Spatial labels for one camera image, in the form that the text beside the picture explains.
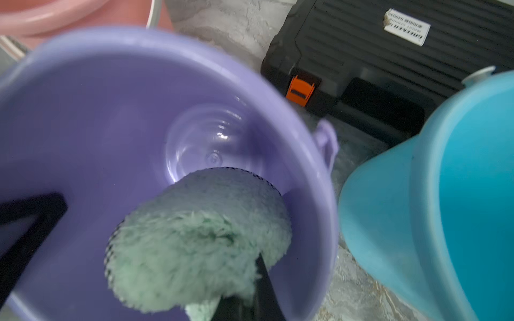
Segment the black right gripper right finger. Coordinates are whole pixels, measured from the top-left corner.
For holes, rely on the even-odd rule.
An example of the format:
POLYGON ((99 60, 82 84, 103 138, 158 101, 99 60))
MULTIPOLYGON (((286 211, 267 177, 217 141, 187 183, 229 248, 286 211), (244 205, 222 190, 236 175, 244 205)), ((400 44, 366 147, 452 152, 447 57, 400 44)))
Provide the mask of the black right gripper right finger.
POLYGON ((222 298, 211 321, 285 321, 262 255, 256 260, 260 278, 255 281, 252 303, 237 296, 222 298))

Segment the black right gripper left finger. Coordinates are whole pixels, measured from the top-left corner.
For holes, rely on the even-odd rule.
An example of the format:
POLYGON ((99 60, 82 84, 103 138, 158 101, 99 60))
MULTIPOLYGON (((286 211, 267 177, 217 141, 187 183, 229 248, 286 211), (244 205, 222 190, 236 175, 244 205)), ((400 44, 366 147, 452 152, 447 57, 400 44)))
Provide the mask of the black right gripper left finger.
POLYGON ((13 238, 12 245, 1 251, 2 306, 36 251, 67 210, 68 205, 61 193, 49 193, 1 203, 1 227, 33 218, 27 230, 13 238))

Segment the pink plastic bucket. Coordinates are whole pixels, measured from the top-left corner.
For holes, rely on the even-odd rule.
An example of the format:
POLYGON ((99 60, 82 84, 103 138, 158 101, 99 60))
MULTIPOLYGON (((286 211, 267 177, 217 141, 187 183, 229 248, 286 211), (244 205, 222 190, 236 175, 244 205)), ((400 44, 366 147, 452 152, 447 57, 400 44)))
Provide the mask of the pink plastic bucket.
POLYGON ((73 29, 106 25, 173 29, 163 1, 1 2, 1 35, 29 49, 73 29))

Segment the turquoise plastic bucket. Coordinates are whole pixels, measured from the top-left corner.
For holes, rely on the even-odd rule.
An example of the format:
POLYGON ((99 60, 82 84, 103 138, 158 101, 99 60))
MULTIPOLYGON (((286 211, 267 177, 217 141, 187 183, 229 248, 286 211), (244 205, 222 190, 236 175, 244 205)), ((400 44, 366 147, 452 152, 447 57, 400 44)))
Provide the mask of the turquoise plastic bucket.
POLYGON ((339 196, 357 263, 432 320, 513 319, 513 72, 464 79, 339 196))

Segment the purple plastic bucket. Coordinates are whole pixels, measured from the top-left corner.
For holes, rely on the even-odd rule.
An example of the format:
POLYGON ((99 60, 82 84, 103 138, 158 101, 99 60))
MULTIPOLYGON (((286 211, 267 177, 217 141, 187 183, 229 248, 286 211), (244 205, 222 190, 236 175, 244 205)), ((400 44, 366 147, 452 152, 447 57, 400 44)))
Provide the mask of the purple plastic bucket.
POLYGON ((339 225, 337 137, 311 132, 254 70, 176 33, 89 28, 40 45, 1 76, 1 201, 57 192, 68 210, 8 298, 22 320, 145 320, 107 288, 119 222, 184 175, 239 167, 272 183, 293 224, 270 272, 287 320, 312 320, 339 225))

